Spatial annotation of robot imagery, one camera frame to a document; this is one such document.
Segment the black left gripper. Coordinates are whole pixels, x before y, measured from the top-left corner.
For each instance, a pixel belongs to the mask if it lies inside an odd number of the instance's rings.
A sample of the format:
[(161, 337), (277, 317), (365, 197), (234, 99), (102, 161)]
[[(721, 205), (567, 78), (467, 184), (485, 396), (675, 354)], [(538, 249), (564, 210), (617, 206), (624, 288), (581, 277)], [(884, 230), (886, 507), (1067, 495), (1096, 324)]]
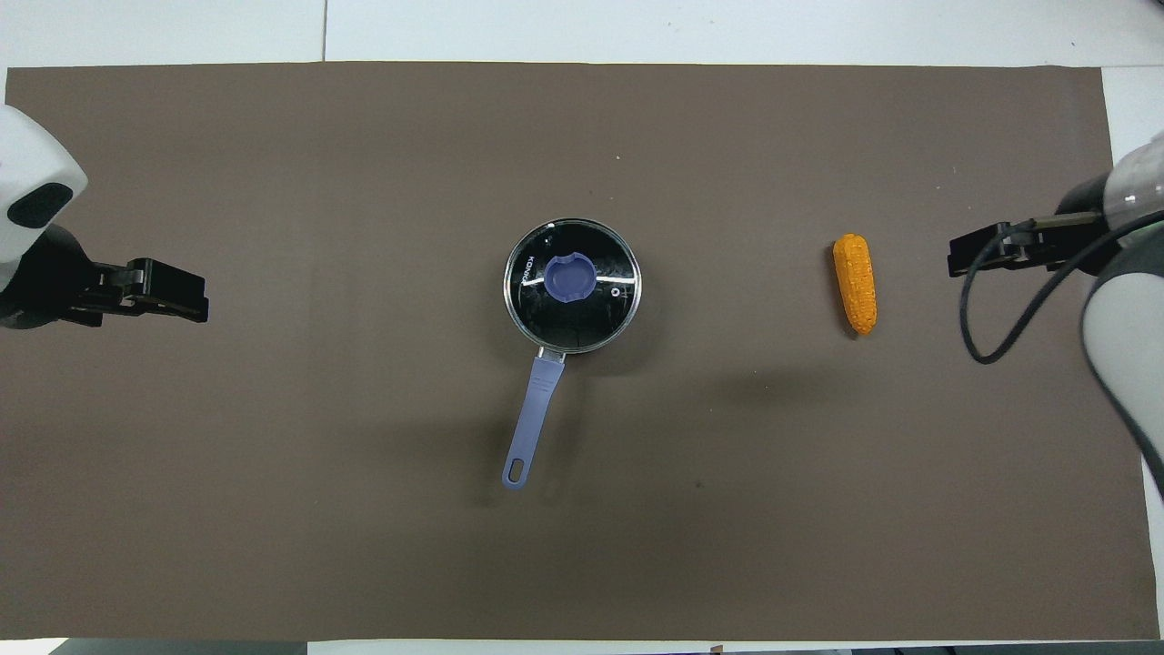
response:
[(173, 269), (173, 302), (146, 301), (130, 294), (136, 282), (146, 282), (152, 269), (149, 257), (133, 258), (125, 266), (100, 264), (84, 252), (71, 233), (48, 227), (17, 261), (1, 296), (1, 325), (8, 330), (33, 330), (55, 322), (99, 328), (102, 316), (179, 315), (196, 323), (210, 319), (210, 301), (203, 277)]

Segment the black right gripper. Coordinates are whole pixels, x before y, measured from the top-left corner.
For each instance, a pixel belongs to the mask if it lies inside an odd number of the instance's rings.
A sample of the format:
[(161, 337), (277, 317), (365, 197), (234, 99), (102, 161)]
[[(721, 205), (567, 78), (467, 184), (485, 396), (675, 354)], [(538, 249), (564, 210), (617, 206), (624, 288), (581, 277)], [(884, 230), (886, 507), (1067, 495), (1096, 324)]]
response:
[[(1017, 235), (1015, 225), (1010, 221), (998, 221), (995, 237), (1005, 238), (1000, 245), (987, 250), (984, 269), (1020, 270), (1031, 266), (1045, 266), (1049, 272), (1056, 272), (1085, 247), (1107, 235), (1109, 221), (1103, 213), (1103, 191), (1109, 181), (1109, 175), (1096, 176), (1090, 181), (1078, 184), (1069, 191), (1056, 208), (1056, 215), (1069, 213), (1095, 213), (1098, 218), (1088, 223), (1066, 225), (1034, 232), (1031, 235)], [(971, 232), (947, 242), (947, 277), (964, 277), (968, 266), (981, 252), (981, 232)]]

